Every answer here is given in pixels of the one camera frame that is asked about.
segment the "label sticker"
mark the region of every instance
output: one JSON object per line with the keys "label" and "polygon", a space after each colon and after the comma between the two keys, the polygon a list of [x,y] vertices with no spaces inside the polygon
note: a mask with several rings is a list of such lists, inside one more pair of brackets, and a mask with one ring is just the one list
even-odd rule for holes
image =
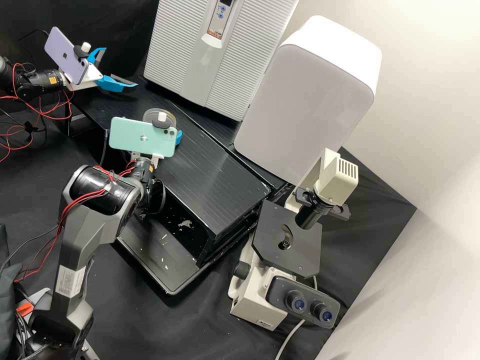
{"label": "label sticker", "polygon": [[262,320],[258,320],[256,323],[265,329],[272,329],[274,327],[273,325],[270,325],[269,323]]}
{"label": "label sticker", "polygon": [[58,268],[55,292],[67,298],[73,298],[75,295],[78,295],[84,282],[85,269],[86,266],[75,271],[60,265]]}

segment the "control panel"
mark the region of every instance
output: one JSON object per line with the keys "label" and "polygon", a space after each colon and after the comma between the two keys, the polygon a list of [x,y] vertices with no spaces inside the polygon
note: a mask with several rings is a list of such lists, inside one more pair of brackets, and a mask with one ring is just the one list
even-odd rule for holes
{"label": "control panel", "polygon": [[327,294],[283,276],[275,276],[265,297],[274,307],[322,328],[331,329],[340,303]]}
{"label": "control panel", "polygon": [[210,20],[207,33],[214,38],[222,39],[222,35],[229,19],[234,0],[218,0]]}

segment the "microscope focus knob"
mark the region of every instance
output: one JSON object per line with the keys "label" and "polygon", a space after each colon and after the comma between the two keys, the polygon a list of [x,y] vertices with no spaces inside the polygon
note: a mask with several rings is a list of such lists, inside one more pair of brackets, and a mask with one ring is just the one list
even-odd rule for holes
{"label": "microscope focus knob", "polygon": [[329,323],[334,318],[332,311],[321,301],[315,301],[311,304],[311,313],[322,323]]}
{"label": "microscope focus knob", "polygon": [[242,280],[245,280],[247,278],[247,276],[249,275],[249,272],[250,272],[250,264],[244,261],[237,262],[235,264],[235,267],[233,268],[233,275]]}

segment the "smartphone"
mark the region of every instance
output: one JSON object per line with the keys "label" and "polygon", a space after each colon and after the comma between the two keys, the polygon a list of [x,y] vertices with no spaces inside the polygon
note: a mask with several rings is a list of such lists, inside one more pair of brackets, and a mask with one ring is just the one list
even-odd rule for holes
{"label": "smartphone", "polygon": [[174,155],[176,142],[175,127],[162,129],[149,122],[125,117],[115,116],[111,119],[108,141],[111,148],[169,158]]}
{"label": "smartphone", "polygon": [[89,67],[87,59],[80,59],[74,45],[56,26],[52,27],[45,43],[45,52],[63,71],[68,81],[76,85],[82,82]]}

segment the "white appliance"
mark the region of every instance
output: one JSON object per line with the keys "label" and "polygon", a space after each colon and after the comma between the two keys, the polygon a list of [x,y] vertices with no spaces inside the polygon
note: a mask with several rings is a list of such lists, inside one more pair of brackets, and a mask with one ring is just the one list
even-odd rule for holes
{"label": "white appliance", "polygon": [[312,16],[273,55],[236,135],[235,148],[299,185],[338,151],[374,102],[382,52],[322,16]]}
{"label": "white appliance", "polygon": [[240,121],[298,0],[160,0],[144,70]]}

